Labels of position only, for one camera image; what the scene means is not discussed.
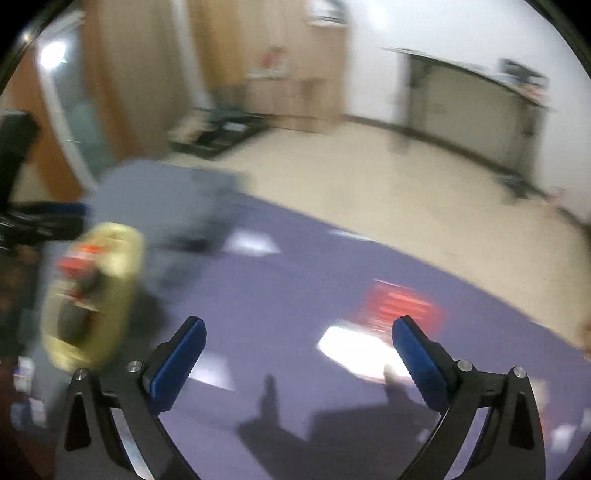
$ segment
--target red label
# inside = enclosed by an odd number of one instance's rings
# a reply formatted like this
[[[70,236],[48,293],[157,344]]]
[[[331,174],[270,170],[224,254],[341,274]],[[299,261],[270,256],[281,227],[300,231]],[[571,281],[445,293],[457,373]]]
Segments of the red label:
[[[433,303],[411,288],[376,280],[358,323],[392,344],[392,324],[405,315],[410,315],[427,336],[439,329],[440,310]]]

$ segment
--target purple carpet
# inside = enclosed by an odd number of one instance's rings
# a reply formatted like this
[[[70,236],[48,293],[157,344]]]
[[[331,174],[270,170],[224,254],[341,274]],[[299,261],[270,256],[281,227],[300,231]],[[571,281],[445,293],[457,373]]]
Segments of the purple carpet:
[[[436,415],[404,389],[386,394],[316,348],[329,326],[359,311],[374,279],[410,287],[441,308],[444,321],[432,339],[454,358],[489,372],[520,365],[546,382],[547,478],[560,476],[589,433],[583,416],[591,406],[591,365],[580,352],[500,300],[415,258],[332,235],[325,223],[251,197],[243,201],[238,228],[268,234],[280,253],[222,253],[209,261],[167,308],[178,323],[162,332],[167,338],[187,316],[200,316],[208,329],[206,352],[223,359],[232,378],[233,391],[188,380],[173,410],[161,416],[203,479],[401,474]],[[461,473],[477,427],[448,478]],[[561,429],[571,430],[566,444],[553,443]]]

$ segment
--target metal screw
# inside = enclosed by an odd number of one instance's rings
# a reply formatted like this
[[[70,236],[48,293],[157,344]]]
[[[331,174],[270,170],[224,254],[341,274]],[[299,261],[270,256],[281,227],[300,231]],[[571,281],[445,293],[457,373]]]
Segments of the metal screw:
[[[517,378],[525,378],[525,376],[527,375],[527,372],[522,367],[515,367],[513,369],[513,373]]]
[[[460,360],[457,363],[457,367],[462,370],[462,372],[469,372],[473,368],[472,364],[468,360]]]
[[[74,378],[77,380],[82,380],[88,375],[88,370],[86,368],[79,368],[74,372]]]
[[[134,360],[132,362],[129,362],[127,364],[127,371],[130,374],[134,374],[136,372],[139,372],[140,370],[142,370],[142,367],[144,366],[144,364],[142,362],[140,362],[139,360]]]

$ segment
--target blue gripper pad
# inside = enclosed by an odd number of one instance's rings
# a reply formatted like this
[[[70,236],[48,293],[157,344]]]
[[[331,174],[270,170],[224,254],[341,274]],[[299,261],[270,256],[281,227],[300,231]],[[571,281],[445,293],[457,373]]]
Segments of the blue gripper pad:
[[[424,343],[429,342],[410,317],[401,317],[392,325],[392,344],[404,362],[423,400],[442,415],[451,403],[448,385]]]
[[[62,203],[62,202],[40,202],[25,204],[19,210],[31,215],[78,215],[85,216],[88,213],[88,206],[84,203]]]
[[[144,372],[144,390],[154,415],[172,408],[195,362],[205,348],[207,329],[202,319],[189,317],[166,343],[156,347]]]

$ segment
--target glass door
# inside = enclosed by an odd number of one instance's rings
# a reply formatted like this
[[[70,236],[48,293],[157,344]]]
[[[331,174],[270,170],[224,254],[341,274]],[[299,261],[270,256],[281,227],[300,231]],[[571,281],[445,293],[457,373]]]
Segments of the glass door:
[[[116,165],[85,84],[81,28],[84,13],[69,12],[37,41],[37,70],[56,137],[87,192]]]

